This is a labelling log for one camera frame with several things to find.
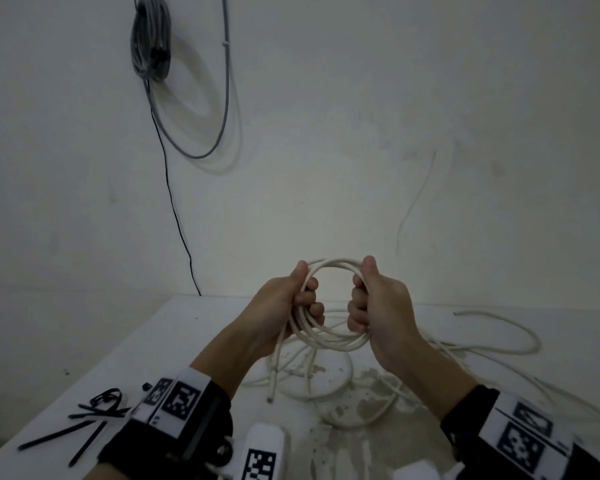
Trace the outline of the person's right hand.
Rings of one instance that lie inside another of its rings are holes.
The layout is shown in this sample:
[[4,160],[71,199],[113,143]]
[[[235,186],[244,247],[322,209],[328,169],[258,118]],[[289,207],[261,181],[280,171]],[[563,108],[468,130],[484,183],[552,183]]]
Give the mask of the person's right hand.
[[[353,284],[353,288],[365,288],[362,275],[355,275]],[[368,334],[373,354],[377,346],[383,346],[388,342],[406,339],[407,337],[423,338],[416,325],[408,288],[403,282],[382,274],[382,284],[377,289],[368,291],[368,293],[368,307],[350,307],[349,302],[347,310],[348,317],[355,317],[357,320],[369,320],[371,327],[373,327],[373,332]]]

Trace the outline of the person's left forearm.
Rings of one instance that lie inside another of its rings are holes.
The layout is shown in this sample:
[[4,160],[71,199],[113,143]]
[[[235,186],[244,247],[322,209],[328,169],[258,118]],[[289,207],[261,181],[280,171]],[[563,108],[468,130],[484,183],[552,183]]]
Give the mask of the person's left forearm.
[[233,399],[252,366],[272,354],[281,329],[280,324],[235,320],[206,345],[189,368],[209,377]]

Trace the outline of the person's left hand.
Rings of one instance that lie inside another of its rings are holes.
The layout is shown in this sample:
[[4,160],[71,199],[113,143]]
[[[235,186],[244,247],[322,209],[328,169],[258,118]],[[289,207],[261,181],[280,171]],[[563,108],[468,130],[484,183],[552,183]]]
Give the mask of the person's left hand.
[[[318,286],[317,279],[314,277],[308,278],[307,275],[302,291],[313,290],[316,292]],[[252,323],[263,322],[269,325],[280,324],[282,325],[280,332],[283,331],[285,333],[284,337],[289,337],[292,331],[288,330],[288,319],[295,307],[295,295],[289,293],[289,276],[275,277],[268,280],[257,291],[256,295],[254,295],[248,306],[245,307],[236,320]],[[317,301],[311,307],[300,308],[308,311],[316,323],[319,325],[324,324],[325,307],[322,303]]]

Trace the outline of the person's right forearm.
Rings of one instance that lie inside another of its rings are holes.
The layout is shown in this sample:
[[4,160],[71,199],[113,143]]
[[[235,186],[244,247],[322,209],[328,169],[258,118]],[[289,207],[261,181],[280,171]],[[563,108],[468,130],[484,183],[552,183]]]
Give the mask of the person's right forearm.
[[421,337],[407,337],[374,349],[377,361],[442,421],[478,387],[474,377]]

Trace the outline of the black wristband with marker tags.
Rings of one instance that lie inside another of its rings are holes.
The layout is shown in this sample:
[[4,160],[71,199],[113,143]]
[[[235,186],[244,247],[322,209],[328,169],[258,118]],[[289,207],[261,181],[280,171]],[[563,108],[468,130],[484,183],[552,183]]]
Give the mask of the black wristband with marker tags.
[[455,480],[600,480],[600,460],[532,403],[474,387],[440,424]]
[[233,448],[231,400],[211,377],[186,368],[158,380],[104,446],[98,464],[128,480],[217,480]]

